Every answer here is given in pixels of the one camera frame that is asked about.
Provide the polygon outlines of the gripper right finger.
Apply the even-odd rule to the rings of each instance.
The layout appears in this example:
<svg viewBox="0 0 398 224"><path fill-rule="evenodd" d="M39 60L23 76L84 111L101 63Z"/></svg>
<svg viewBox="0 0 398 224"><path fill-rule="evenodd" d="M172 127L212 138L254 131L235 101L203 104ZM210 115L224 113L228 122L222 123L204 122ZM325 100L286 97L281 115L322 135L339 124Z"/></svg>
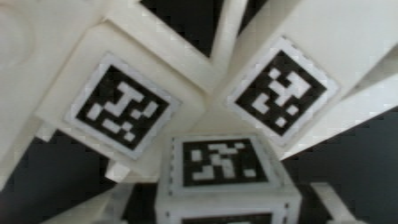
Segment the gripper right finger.
<svg viewBox="0 0 398 224"><path fill-rule="evenodd" d="M327 182L299 185L302 205L299 224L368 224L352 214Z"/></svg>

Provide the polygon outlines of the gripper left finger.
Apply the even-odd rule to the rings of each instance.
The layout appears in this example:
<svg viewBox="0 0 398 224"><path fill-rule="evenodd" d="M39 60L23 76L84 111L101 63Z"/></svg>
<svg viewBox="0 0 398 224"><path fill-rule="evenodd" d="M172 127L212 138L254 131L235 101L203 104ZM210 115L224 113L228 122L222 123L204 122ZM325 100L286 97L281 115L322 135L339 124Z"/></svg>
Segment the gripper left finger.
<svg viewBox="0 0 398 224"><path fill-rule="evenodd" d="M156 224L156 184L117 184L41 224Z"/></svg>

